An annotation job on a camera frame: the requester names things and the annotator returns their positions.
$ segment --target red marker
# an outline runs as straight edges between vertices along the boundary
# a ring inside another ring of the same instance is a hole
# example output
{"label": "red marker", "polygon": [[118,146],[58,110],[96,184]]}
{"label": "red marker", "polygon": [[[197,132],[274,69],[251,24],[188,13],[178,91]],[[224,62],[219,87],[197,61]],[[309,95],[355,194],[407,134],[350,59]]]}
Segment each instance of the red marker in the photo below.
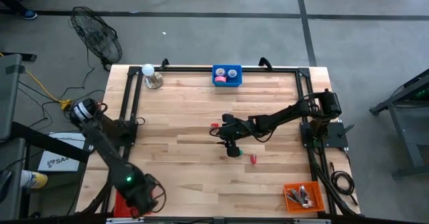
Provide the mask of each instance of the red marker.
{"label": "red marker", "polygon": [[252,164],[256,164],[256,154],[250,155],[250,162],[252,162]]}

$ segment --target shoe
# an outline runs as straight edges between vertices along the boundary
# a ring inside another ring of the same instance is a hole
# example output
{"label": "shoe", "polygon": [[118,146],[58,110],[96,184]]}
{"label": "shoe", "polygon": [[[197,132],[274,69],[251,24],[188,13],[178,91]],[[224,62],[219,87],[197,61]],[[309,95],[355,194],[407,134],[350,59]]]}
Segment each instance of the shoe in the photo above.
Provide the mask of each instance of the shoe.
{"label": "shoe", "polygon": [[25,15],[22,15],[22,18],[24,18],[24,19],[35,19],[37,17],[38,17],[37,13],[35,13],[35,11],[31,11],[31,10],[28,10],[25,13]]}

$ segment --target white ball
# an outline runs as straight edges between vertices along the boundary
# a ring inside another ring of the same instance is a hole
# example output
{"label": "white ball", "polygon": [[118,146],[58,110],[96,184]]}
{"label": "white ball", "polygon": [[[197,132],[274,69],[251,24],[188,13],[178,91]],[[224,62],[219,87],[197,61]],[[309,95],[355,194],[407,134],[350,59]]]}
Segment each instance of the white ball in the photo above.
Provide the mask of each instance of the white ball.
{"label": "white ball", "polygon": [[141,71],[145,76],[151,76],[154,74],[155,68],[152,64],[144,64],[143,68],[141,68]]}

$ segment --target yellow cable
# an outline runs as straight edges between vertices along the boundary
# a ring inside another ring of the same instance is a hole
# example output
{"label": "yellow cable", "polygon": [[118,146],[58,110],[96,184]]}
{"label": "yellow cable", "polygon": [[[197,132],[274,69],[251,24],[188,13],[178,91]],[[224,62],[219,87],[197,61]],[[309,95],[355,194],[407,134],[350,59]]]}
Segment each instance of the yellow cable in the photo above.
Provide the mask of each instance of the yellow cable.
{"label": "yellow cable", "polygon": [[52,94],[50,94],[48,92],[48,90],[46,90],[45,86],[32,73],[30,73],[28,70],[25,70],[25,71],[27,72],[27,74],[29,74],[33,78],[34,81],[36,81],[39,84],[39,86],[43,89],[43,91],[46,94],[48,94],[48,96],[51,99],[57,101],[60,104],[62,110],[65,110],[65,108],[67,108],[71,104],[70,99],[67,99],[67,100],[58,100],[56,97],[52,96]]}

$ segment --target pink object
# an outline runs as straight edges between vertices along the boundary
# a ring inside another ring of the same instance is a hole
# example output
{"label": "pink object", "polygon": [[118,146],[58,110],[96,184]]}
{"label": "pink object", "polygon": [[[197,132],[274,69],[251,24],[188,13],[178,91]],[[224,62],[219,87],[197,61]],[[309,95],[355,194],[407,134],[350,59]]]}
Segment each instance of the pink object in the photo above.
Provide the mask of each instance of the pink object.
{"label": "pink object", "polygon": [[252,162],[252,164],[256,164],[256,154],[250,155],[250,162]]}
{"label": "pink object", "polygon": [[215,81],[215,82],[227,82],[227,78],[226,78],[226,77],[224,77],[224,76],[216,76],[216,77],[214,78],[214,81]]}

